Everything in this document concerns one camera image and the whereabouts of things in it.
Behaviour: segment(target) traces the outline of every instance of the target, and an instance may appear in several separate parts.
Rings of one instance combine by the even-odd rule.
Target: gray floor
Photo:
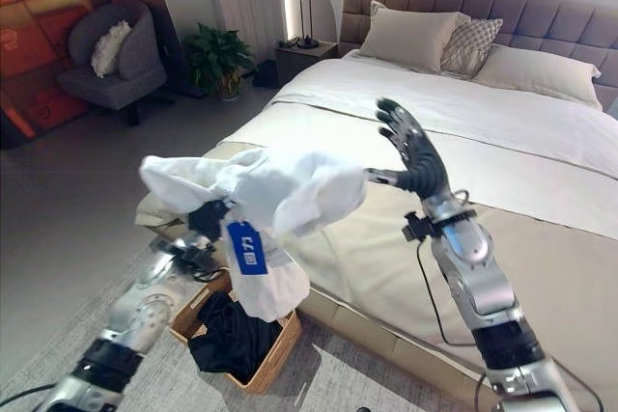
[[[132,225],[147,193],[141,159],[201,155],[273,94],[169,94],[176,103],[144,105],[137,127],[96,110],[0,153],[0,386],[153,238]]]

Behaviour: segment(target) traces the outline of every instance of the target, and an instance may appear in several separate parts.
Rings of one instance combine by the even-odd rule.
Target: robot forearm
[[[188,234],[175,247],[188,249],[198,239],[198,235]],[[175,265],[175,258],[169,251],[155,253],[153,261],[112,306],[107,326],[77,367],[47,395],[39,412],[117,409],[123,389],[183,302],[188,279]]]

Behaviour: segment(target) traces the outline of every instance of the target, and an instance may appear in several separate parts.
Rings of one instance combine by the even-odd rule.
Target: potted plant
[[[220,31],[198,23],[198,34],[184,39],[184,53],[195,87],[224,100],[240,92],[239,68],[253,69],[253,54],[238,31]]]

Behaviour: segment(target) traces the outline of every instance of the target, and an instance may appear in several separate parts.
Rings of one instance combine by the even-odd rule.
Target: bedside table
[[[277,47],[275,55],[279,85],[283,86],[301,71],[315,65],[320,60],[337,58],[338,49],[336,42],[320,41],[320,46],[316,48]]]

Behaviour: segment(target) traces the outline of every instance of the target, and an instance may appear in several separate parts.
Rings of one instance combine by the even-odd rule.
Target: plant pot
[[[240,75],[235,69],[227,73],[219,82],[219,98],[223,101],[236,100],[240,96]]]

